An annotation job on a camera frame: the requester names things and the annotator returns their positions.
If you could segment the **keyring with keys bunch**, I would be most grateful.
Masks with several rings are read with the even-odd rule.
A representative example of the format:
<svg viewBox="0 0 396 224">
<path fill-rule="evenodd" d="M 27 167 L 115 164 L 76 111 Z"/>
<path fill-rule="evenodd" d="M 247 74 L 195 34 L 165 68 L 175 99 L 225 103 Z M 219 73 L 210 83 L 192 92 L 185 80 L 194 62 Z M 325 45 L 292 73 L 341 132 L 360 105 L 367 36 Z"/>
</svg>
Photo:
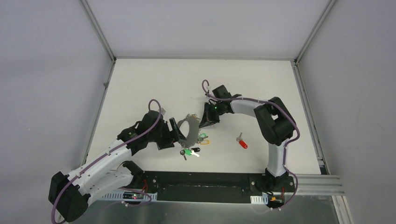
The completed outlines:
<svg viewBox="0 0 396 224">
<path fill-rule="evenodd" d="M 180 154 L 187 161 L 187 156 L 199 157 L 199 147 L 194 147 L 196 144 L 209 145 L 208 135 L 200 132 L 200 119 L 196 114 L 187 114 L 184 119 L 177 122 L 177 127 L 181 130 L 183 125 L 187 125 L 188 132 L 182 133 L 183 137 L 180 138 L 178 143 L 182 147 Z"/>
</svg>

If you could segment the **red tagged key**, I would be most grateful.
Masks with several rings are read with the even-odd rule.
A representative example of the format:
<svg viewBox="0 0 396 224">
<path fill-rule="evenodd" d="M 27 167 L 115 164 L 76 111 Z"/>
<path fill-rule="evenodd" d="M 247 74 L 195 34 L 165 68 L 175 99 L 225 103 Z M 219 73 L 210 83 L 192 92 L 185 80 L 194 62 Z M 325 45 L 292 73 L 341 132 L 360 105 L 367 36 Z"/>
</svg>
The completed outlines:
<svg viewBox="0 0 396 224">
<path fill-rule="evenodd" d="M 245 143 L 245 141 L 242 138 L 242 133 L 239 134 L 239 136 L 236 138 L 236 140 L 238 141 L 239 145 L 244 148 L 247 149 L 248 145 Z"/>
</svg>

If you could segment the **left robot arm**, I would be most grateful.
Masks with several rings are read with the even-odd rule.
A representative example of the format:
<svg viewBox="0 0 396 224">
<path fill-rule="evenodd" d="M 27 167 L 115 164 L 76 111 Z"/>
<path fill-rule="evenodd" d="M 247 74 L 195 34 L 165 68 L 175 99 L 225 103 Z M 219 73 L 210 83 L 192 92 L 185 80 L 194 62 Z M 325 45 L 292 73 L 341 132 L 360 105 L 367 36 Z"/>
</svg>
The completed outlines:
<svg viewBox="0 0 396 224">
<path fill-rule="evenodd" d="M 140 187 L 142 170 L 132 157 L 149 143 L 161 150 L 185 139 L 174 118 L 165 121 L 160 112 L 148 111 L 142 120 L 122 130 L 100 155 L 67 174 L 59 171 L 52 176 L 48 196 L 53 205 L 52 223 L 57 223 L 56 212 L 63 224 L 70 223 L 106 193 L 125 186 Z"/>
</svg>

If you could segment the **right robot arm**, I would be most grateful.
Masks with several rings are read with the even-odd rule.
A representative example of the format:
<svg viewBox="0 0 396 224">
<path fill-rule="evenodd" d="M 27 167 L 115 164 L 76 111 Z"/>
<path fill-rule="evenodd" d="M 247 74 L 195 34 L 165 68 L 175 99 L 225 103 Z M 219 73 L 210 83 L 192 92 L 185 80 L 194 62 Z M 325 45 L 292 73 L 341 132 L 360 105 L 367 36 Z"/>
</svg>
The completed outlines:
<svg viewBox="0 0 396 224">
<path fill-rule="evenodd" d="M 244 114 L 256 118 L 264 139 L 269 144 L 269 161 L 265 169 L 263 183 L 271 191 L 279 190 L 289 177 L 285 167 L 288 143 L 292 141 L 297 129 L 295 120 L 279 97 L 269 101 L 244 98 L 240 94 L 232 95 L 224 85 L 215 88 L 210 99 L 204 105 L 201 128 L 220 122 L 220 116 L 226 113 Z"/>
</svg>

